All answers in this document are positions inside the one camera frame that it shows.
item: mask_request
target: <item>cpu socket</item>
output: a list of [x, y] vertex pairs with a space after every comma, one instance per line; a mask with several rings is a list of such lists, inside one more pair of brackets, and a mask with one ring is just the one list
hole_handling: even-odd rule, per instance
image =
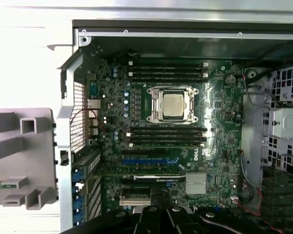
[[198, 121], [194, 116], [194, 96], [198, 89], [191, 86], [155, 86], [152, 95], [152, 113], [146, 118], [151, 123], [190, 124]]

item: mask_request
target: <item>dell logo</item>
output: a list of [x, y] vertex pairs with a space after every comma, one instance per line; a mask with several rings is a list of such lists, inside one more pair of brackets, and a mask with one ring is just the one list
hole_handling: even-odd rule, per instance
[[194, 161], [199, 160], [199, 148], [194, 149]]

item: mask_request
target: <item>blue pcie slot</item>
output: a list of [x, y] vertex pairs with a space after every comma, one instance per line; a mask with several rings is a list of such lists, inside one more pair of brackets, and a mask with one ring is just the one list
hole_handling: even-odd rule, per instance
[[123, 165], [132, 164], [167, 164], [166, 159], [123, 159]]
[[123, 165], [134, 165], [134, 164], [174, 164], [179, 161], [179, 158], [175, 160], [170, 159], [123, 159]]

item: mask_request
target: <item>motherboard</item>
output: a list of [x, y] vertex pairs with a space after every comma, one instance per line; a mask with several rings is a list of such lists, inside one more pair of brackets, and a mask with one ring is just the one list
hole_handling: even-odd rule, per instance
[[235, 207], [243, 66], [228, 60], [101, 59], [86, 80], [102, 212], [149, 204], [168, 187], [183, 206]]

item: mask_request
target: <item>screw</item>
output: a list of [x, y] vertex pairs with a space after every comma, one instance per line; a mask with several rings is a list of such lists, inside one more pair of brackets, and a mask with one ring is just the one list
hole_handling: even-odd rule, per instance
[[214, 217], [215, 217], [215, 214], [212, 213], [212, 212], [207, 212], [205, 215], [206, 215], [206, 217], [208, 217], [208, 218], [214, 218]]
[[176, 206], [176, 207], [172, 208], [172, 211], [179, 212], [179, 211], [181, 211], [181, 208], [179, 206]]
[[126, 215], [125, 212], [120, 212], [116, 215], [116, 217], [120, 218], [120, 217], [124, 217]]
[[157, 211], [157, 208], [156, 207], [154, 207], [154, 206], [152, 206], [152, 207], [150, 207], [149, 208], [149, 210], [148, 211], [150, 211], [150, 212], [154, 212], [154, 211]]

